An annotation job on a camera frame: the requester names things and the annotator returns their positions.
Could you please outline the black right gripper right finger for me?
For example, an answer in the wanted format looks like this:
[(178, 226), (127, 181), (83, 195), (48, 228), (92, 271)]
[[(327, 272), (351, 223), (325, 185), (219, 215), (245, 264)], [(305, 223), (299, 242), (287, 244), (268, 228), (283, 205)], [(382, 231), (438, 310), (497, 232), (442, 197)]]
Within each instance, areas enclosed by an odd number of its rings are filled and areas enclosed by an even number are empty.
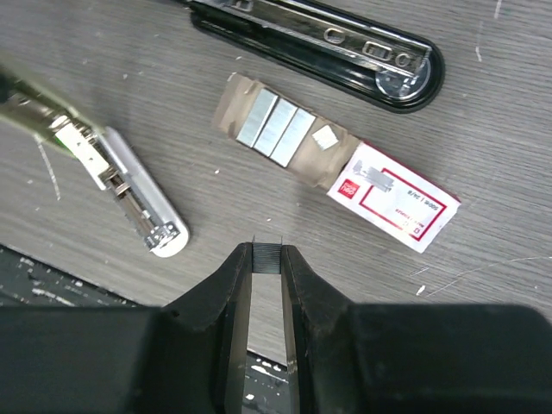
[(292, 412), (349, 412), (354, 375), (345, 315), (351, 301), (291, 245), (281, 248), (281, 292)]

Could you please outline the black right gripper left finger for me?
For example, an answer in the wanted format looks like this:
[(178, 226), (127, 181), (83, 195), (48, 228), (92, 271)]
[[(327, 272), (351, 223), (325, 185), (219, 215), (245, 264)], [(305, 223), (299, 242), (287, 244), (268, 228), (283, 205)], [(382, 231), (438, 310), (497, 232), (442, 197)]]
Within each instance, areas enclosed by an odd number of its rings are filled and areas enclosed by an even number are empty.
[(164, 406), (170, 413), (240, 413), (253, 247), (240, 243), (210, 276), (165, 308)]

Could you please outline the red white staple box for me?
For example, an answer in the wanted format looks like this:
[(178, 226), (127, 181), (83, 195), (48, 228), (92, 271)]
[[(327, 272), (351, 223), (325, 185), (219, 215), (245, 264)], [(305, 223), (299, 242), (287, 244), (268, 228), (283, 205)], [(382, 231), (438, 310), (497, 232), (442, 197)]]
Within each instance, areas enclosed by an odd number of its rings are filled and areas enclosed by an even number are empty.
[[(316, 116), (314, 130), (328, 124), (336, 133), (338, 143), (323, 151), (308, 135), (288, 167), (282, 167), (238, 142), (237, 134), (262, 88)], [(228, 78), (213, 124), (230, 139), (270, 160), (299, 181), (323, 190), (339, 205), (418, 253), (426, 250), (461, 205), (458, 197), (354, 136), (344, 127), (319, 116), (261, 81), (239, 73)]]

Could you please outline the silver staple strips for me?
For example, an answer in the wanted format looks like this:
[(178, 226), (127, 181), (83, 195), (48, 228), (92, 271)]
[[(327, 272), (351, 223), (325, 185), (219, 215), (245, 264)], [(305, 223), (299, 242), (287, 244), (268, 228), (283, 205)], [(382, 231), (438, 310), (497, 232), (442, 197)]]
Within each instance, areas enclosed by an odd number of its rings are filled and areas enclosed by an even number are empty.
[(336, 133), (328, 124), (318, 130), (312, 128), (316, 120), (317, 117), (307, 110), (262, 88), (236, 140), (280, 166), (288, 167), (308, 135), (323, 151), (338, 143)]

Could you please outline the black stapler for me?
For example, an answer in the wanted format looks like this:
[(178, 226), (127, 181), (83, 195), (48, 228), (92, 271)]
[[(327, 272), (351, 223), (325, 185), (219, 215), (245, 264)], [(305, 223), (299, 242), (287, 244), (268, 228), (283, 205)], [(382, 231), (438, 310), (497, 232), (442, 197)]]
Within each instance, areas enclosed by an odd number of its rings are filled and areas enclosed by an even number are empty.
[(383, 110), (407, 114), (442, 89), (445, 60), (421, 36), (319, 1), (185, 1), (199, 30)]

